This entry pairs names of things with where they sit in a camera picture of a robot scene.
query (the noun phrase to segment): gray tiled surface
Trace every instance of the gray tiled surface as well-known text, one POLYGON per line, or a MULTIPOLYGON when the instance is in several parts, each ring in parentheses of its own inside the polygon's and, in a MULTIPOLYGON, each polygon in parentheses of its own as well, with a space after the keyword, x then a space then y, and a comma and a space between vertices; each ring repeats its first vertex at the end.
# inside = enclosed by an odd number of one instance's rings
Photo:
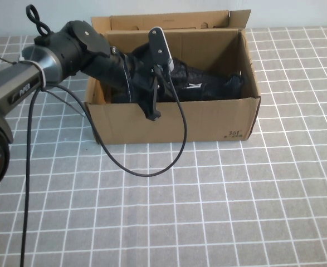
MULTIPOLYGON (((249 29, 247 38, 262 92, 251 138, 187 144, 159 177, 118 170, 85 120, 40 94, 26 266, 327 266, 327 27, 249 29)), ((18 43, 0 38, 0 55, 15 60, 18 43)), ((64 85, 83 98, 86 77, 64 85)), ((0 266, 19 262, 28 105, 8 116, 0 266)), ((110 146, 142 172, 178 149, 110 146)))

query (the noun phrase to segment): robotic arm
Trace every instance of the robotic arm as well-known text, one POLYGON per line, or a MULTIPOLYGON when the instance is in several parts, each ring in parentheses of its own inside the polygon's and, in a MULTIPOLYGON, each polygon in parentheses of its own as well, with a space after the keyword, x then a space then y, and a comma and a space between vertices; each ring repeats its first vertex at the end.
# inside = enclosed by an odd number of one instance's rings
POLYGON ((86 22, 71 21, 53 33, 40 21, 34 6, 28 6, 26 13, 36 24, 40 36, 35 38, 33 46, 22 51, 22 61, 0 71, 0 181, 9 163, 8 144, 13 142, 4 117, 31 92, 47 83, 58 84, 82 71, 114 87, 118 95, 125 96, 124 102, 138 103, 146 117, 153 121, 160 117, 155 108, 157 89, 170 95, 164 79, 172 70, 173 61, 161 28, 150 31, 148 65, 110 47, 86 22))

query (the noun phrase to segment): wire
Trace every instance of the wire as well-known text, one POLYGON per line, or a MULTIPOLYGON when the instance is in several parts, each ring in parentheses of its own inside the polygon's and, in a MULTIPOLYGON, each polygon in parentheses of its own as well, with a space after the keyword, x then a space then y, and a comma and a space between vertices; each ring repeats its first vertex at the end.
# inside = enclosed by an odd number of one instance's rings
POLYGON ((89 123, 91 125, 91 128, 92 128, 92 131, 94 132, 94 135, 96 136, 97 140, 99 141, 100 145, 103 147, 105 153, 108 155, 108 157, 113 161, 113 163, 115 163, 118 167, 120 167, 121 169, 123 169, 124 171, 128 172, 129 174, 132 174, 132 175, 135 175, 135 176, 139 176, 139 177, 153 177, 153 176, 157 176, 157 175, 160 175, 166 171, 168 171, 180 158, 180 156, 182 155, 183 153, 183 150, 184 150, 184 147, 186 145, 186 142, 187 142, 187 132, 188 132, 188 127, 187 127, 187 122, 186 122, 186 116, 184 115, 184 112, 183 112, 183 108, 182 108, 182 105, 180 104, 179 102, 179 99, 178 99, 178 96, 177 96, 177 93, 174 89, 174 86, 173 86, 173 83, 172 83, 172 80, 170 79, 170 76, 168 76, 169 80, 170 80, 170 87, 172 89, 172 93, 173 93, 173 96, 177 102, 177 105, 178 105, 178 108, 179 108, 179 111, 180 111, 180 114, 182 115, 182 120, 183 120, 183 125, 184 125, 184 137, 183 137, 183 142, 182 142, 182 147, 180 148, 179 152, 178 152, 178 155, 177 157, 175 157, 175 159, 172 161, 171 164, 169 164, 166 168, 158 171, 158 172, 155 172, 153 174, 140 174, 138 172, 134 172, 134 171, 131 171, 129 169, 127 169, 126 167, 124 167, 122 164, 120 164, 113 156, 112 154, 109 152, 109 150, 106 148, 103 140, 101 139, 95 125, 94 125, 94 122, 92 121, 92 118, 91 116, 89 115, 89 113, 87 112, 85 106, 83 105, 83 103, 80 101, 80 99, 72 92, 70 91, 68 88, 62 86, 62 85, 57 85, 55 83, 48 83, 47 85, 48 86, 53 86, 53 87, 57 87, 59 89, 62 89, 63 91, 67 92, 69 95, 71 95, 75 101, 78 102, 78 104, 80 105, 80 107, 83 109, 84 113, 85 113, 85 116, 87 117, 87 119, 89 120, 89 123))
POLYGON ((2 57, 0 57, 0 60, 5 61, 6 63, 12 64, 12 65, 15 65, 17 63, 16 61, 11 62, 11 61, 5 60, 2 57))
POLYGON ((21 244, 21 259, 20 267, 25 264, 25 249, 26 249, 26 235, 27 235, 27 223, 28 223, 28 206, 30 203, 30 172, 31 172, 31 129, 32 129, 32 116, 33 108, 35 106, 36 98, 41 88, 38 88, 33 94, 30 109, 28 111, 27 121, 27 147, 26 147, 26 189, 25 189, 25 213, 23 214, 23 230, 22 230, 22 244, 21 244))

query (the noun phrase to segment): open cardboard box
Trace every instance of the open cardboard box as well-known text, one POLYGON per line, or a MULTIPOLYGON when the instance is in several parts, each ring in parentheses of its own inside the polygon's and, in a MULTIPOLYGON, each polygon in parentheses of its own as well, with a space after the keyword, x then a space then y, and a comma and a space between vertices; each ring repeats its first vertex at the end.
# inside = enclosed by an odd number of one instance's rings
MULTIPOLYGON (((246 140, 261 102, 250 61, 245 27, 249 10, 93 17, 92 25, 110 45, 124 53, 148 42, 148 32, 164 29, 172 57, 187 65, 220 75, 241 73, 246 83, 241 99, 182 102, 188 141, 246 140)), ((107 144, 181 142, 183 123, 176 103, 157 103, 162 114, 145 118, 137 104, 113 104, 107 88, 89 78, 86 107, 107 144)))

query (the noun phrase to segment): white wall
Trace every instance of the white wall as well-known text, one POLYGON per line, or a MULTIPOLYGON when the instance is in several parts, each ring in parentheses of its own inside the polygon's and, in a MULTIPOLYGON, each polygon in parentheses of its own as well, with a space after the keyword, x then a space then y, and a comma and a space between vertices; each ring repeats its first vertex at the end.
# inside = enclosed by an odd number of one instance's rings
POLYGON ((25 13, 30 3, 53 31, 91 16, 219 9, 251 9, 248 27, 327 25, 327 0, 0 0, 0 36, 36 34, 25 13))

